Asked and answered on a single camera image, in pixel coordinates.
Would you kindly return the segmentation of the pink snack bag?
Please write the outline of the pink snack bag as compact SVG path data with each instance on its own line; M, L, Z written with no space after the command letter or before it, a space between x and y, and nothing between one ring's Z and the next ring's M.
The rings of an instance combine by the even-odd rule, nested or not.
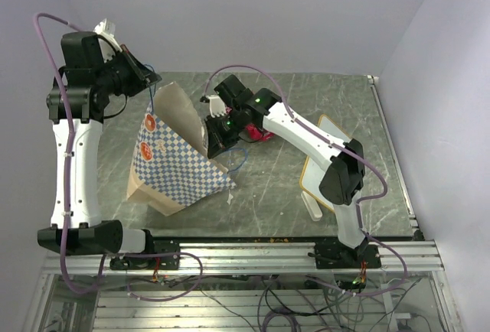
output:
M238 134L238 138L246 143L267 142L274 137L272 132L260 129L253 123L247 125L242 132Z

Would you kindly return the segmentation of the checkered paper bag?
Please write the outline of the checkered paper bag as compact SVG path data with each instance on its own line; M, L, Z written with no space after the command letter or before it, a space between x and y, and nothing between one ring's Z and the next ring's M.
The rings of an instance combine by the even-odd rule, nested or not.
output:
M126 200L171 216L206 197L234 198L232 178L248 159L243 148L225 151L222 165L207 156L207 133L188 94L175 81L156 88L132 153Z

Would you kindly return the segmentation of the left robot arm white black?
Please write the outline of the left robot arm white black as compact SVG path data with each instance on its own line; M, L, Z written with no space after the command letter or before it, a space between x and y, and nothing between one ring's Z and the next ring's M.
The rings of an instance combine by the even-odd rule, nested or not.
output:
M47 95L48 116L57 145L57 191L38 244L65 256L128 253L140 269L156 250L149 232L104 220L97 199L97 155L111 96L133 97L160 81L110 31L77 31L60 42L65 64Z

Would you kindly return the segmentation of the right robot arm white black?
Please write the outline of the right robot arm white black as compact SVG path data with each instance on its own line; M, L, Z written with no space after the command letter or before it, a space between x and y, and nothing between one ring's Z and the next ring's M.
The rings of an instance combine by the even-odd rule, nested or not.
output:
M201 101L209 106L204 120L209 158L234 147L246 127L255 125L283 138L312 159L322 169L318 191L334 207L340 243L338 261L351 268L364 259L368 239L355 207L365 175L364 149L358 140L347 142L301 121L272 90L262 88L255 93L235 75L219 83L214 94L204 94Z

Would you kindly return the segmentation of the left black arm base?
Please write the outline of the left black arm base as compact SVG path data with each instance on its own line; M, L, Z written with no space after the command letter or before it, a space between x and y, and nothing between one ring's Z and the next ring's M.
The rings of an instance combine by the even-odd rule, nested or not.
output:
M175 240L156 240L148 252L114 257L109 268L113 271L178 270L180 251L180 244Z

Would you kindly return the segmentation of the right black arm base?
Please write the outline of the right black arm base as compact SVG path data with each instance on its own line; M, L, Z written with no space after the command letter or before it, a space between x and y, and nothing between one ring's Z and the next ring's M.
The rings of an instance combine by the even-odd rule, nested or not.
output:
M317 269L379 269L381 258L378 248L365 240L352 249L338 240L317 242L308 257L315 260Z

